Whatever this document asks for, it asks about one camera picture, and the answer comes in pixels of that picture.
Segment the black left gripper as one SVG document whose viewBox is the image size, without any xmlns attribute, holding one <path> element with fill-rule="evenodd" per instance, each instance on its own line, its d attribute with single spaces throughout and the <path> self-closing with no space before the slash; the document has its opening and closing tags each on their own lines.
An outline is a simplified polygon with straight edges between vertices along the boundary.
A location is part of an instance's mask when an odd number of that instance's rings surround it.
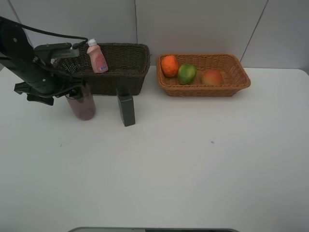
<svg viewBox="0 0 309 232">
<path fill-rule="evenodd" d="M 59 98 L 66 94 L 69 99 L 78 100 L 83 97 L 83 81 L 80 78 L 65 79 L 48 72 L 21 72 L 17 76 L 23 82 L 15 84 L 14 91 L 18 94 L 26 93 L 29 102 L 53 106 L 53 97 Z"/>
</svg>

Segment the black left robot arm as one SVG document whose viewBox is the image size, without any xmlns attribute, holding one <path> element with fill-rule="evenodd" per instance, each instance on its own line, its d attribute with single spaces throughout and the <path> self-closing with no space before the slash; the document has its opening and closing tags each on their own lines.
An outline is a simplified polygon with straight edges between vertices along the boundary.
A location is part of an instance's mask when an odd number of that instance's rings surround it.
<svg viewBox="0 0 309 232">
<path fill-rule="evenodd" d="M 79 56 L 81 43 L 43 44 L 32 47 L 28 42 L 25 25 L 12 20 L 0 20 L 0 63 L 22 79 L 14 87 L 18 94 L 25 93 L 29 102 L 53 105 L 54 99 L 68 95 L 81 100 L 85 81 L 73 77 L 66 70 L 55 68 L 51 60 Z"/>
</svg>

